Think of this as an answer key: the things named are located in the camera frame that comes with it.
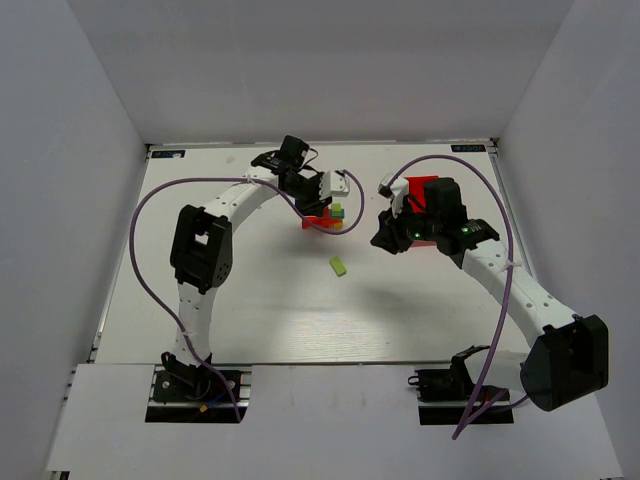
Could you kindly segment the red long block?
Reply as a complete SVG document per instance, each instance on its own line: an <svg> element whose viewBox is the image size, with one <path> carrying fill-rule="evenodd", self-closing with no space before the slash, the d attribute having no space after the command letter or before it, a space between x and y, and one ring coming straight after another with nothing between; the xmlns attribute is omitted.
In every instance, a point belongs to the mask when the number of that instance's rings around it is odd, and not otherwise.
<svg viewBox="0 0 640 480"><path fill-rule="evenodd" d="M302 229L313 228L314 226L323 227L324 226L324 218L316 217L316 216L306 216L301 222Z"/></svg>

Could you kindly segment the red plastic tray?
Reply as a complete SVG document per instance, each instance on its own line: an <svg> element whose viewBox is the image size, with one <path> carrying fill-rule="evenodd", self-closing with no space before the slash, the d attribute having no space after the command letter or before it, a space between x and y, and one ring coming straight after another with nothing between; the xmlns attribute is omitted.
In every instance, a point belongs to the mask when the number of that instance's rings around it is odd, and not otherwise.
<svg viewBox="0 0 640 480"><path fill-rule="evenodd" d="M409 194L403 204L405 230L411 241L411 248L435 247L436 242L425 230L423 221L435 215L435 205L427 196L425 185L438 179L437 175L406 177L409 182Z"/></svg>

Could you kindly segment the light green long block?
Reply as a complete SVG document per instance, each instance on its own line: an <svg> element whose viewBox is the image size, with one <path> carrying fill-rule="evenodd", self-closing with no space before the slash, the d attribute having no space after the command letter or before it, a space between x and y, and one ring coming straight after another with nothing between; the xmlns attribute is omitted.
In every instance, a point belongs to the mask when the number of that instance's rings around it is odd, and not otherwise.
<svg viewBox="0 0 640 480"><path fill-rule="evenodd" d="M339 257L332 257L329 265L337 277L342 277L347 273L346 266Z"/></svg>

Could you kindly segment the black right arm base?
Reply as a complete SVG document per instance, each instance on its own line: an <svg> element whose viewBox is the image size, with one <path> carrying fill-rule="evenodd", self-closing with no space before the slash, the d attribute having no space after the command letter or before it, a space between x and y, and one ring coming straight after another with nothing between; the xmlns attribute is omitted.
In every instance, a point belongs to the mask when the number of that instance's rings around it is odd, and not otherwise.
<svg viewBox="0 0 640 480"><path fill-rule="evenodd" d="M409 376L407 383L415 388L418 400L418 415L421 426L456 426L471 398L475 384L466 370L464 361L484 353L489 346L472 346L451 359L449 366L418 368ZM471 414L484 406L500 392L493 385L483 386L474 402ZM514 418L510 404L510 394L506 393L482 416L476 418L473 425L513 424Z"/></svg>

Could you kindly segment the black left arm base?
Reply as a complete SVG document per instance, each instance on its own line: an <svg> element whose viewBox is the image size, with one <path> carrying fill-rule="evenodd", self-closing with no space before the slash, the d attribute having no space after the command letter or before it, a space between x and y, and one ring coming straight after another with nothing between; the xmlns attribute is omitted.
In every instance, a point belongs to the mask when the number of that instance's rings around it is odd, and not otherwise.
<svg viewBox="0 0 640 480"><path fill-rule="evenodd" d="M227 381L211 372L204 383L190 387L157 366L152 377L145 422L157 424L238 424L247 412L251 372L223 369Z"/></svg>

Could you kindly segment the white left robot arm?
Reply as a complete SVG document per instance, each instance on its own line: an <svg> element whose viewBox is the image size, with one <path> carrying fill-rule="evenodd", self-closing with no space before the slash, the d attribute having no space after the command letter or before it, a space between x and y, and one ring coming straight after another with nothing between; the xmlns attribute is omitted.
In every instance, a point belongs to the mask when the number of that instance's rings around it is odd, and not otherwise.
<svg viewBox="0 0 640 480"><path fill-rule="evenodd" d="M171 354L197 367L211 360L210 326L218 288L233 265L233 234L263 203L284 192L306 216L319 216L335 197L349 192L349 181L336 171L302 174L311 150L287 135L281 148L258 155L242 180L213 201L179 213L170 253L178 287L177 329Z"/></svg>

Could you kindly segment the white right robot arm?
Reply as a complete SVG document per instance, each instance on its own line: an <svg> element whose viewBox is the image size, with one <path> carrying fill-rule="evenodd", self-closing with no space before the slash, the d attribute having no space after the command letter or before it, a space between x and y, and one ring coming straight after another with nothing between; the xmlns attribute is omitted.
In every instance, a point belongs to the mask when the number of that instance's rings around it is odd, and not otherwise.
<svg viewBox="0 0 640 480"><path fill-rule="evenodd" d="M530 348L527 353L498 351L486 376L490 384L520 391L541 410L552 411L605 388L609 383L609 330L596 315L580 316L547 292L508 257L508 246L482 219L471 219L452 178L422 185L422 199L411 194L406 178L387 175L378 192L390 206L378 216L373 246L391 254L417 241L437 249L506 302Z"/></svg>

